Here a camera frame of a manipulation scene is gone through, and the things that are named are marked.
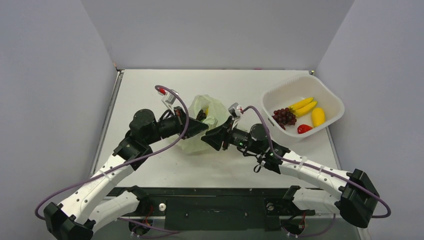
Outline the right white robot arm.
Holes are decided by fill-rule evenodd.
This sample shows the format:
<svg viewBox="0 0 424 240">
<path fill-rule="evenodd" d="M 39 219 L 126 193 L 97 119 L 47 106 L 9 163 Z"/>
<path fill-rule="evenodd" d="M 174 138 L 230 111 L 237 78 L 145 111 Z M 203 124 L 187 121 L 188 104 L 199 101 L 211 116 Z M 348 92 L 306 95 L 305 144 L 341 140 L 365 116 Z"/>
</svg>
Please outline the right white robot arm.
<svg viewBox="0 0 424 240">
<path fill-rule="evenodd" d="M 229 117 L 222 125 L 207 131 L 201 140 L 217 151 L 233 145 L 245 157 L 255 157 L 256 172 L 265 168 L 317 188 L 291 186 L 282 199 L 287 213 L 294 214 L 298 210 L 334 213 L 353 226 L 368 227 L 380 195 L 364 171 L 348 172 L 320 165 L 271 140 L 261 123 L 247 132 L 235 128 L 233 122 Z"/>
</svg>

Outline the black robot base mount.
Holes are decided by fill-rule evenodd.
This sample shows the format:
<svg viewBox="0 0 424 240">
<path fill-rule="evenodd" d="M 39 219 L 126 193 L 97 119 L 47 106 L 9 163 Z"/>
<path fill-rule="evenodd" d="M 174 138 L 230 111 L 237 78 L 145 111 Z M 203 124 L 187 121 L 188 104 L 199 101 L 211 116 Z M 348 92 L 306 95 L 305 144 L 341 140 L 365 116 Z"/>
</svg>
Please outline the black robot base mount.
<svg viewBox="0 0 424 240">
<path fill-rule="evenodd" d="M 141 187 L 136 210 L 124 214 L 136 220 L 163 220 L 174 231 L 277 231 L 298 223 L 315 210 L 300 210 L 285 198 L 288 188 Z"/>
</svg>

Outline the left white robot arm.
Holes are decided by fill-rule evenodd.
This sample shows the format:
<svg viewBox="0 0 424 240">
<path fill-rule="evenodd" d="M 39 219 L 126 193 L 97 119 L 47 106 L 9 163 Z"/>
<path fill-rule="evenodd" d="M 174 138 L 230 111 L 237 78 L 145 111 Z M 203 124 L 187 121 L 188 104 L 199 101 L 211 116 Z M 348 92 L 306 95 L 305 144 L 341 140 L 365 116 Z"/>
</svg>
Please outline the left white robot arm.
<svg viewBox="0 0 424 240">
<path fill-rule="evenodd" d="M 98 229 L 120 216 L 131 212 L 143 215 L 149 210 L 149 201 L 137 186 L 113 200 L 101 201 L 156 154 L 151 144 L 174 135 L 178 140 L 188 139 L 209 128 L 179 106 L 167 112 L 169 117 L 157 120 L 150 109 L 137 111 L 124 139 L 96 174 L 77 184 L 76 191 L 60 203 L 50 202 L 43 209 L 47 230 L 57 240 L 90 240 Z"/>
</svg>

